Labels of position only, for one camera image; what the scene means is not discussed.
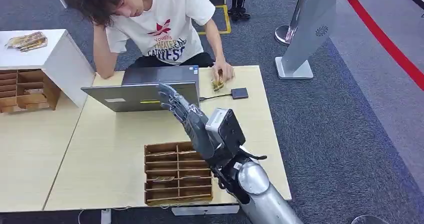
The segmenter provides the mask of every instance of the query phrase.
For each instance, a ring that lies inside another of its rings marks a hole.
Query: black cable
[[[201,96],[201,97],[199,98],[199,101],[200,101],[200,102],[203,102],[203,101],[206,101],[206,100],[209,100],[209,99],[221,98],[221,97],[227,97],[227,96],[232,96],[232,94],[230,93],[230,94],[225,94],[225,95],[216,95],[216,96],[211,96],[211,97],[203,97],[203,96]]]

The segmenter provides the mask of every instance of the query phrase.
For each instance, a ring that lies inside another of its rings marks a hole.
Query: yellow sticker
[[[160,100],[141,100],[141,104],[152,104],[152,103],[161,103]]]

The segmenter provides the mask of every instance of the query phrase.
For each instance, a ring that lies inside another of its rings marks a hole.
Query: gray carpet
[[[412,0],[359,1],[400,50],[424,71],[424,10]],[[347,0],[337,0],[331,40],[424,191],[424,91],[378,43]]]
[[[330,40],[309,59],[314,79],[278,79],[274,57],[285,48],[274,41],[273,32],[289,22],[295,5],[296,0],[246,0],[252,19],[232,23],[232,33],[222,36],[228,62],[260,65],[293,196],[290,205],[305,224],[348,224],[363,214],[391,224],[424,223],[423,194]],[[68,29],[92,60],[91,27],[79,21],[74,11],[63,10],[58,1],[0,0],[0,13],[0,30]],[[119,58],[119,70],[139,55],[134,44],[127,49]],[[77,215],[78,211],[3,213],[0,220],[2,224],[71,224]],[[90,210],[83,213],[81,223],[94,223],[99,217],[98,210]],[[114,211],[113,223],[244,224],[248,220],[241,213],[175,217],[170,210],[134,208]]]

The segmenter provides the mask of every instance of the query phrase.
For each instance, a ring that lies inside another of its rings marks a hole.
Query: stack of cards
[[[47,37],[41,31],[37,31],[30,35],[13,37],[7,42],[7,48],[16,48],[21,52],[28,52],[46,46]]]
[[[215,92],[217,92],[219,89],[224,87],[223,71],[219,70],[218,74],[219,74],[219,80],[212,81],[212,88]]]

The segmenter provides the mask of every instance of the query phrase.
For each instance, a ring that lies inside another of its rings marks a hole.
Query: wooden organizer
[[[148,206],[211,201],[212,173],[191,142],[144,147],[145,203]]]
[[[40,69],[0,70],[0,113],[56,109],[61,89]]]

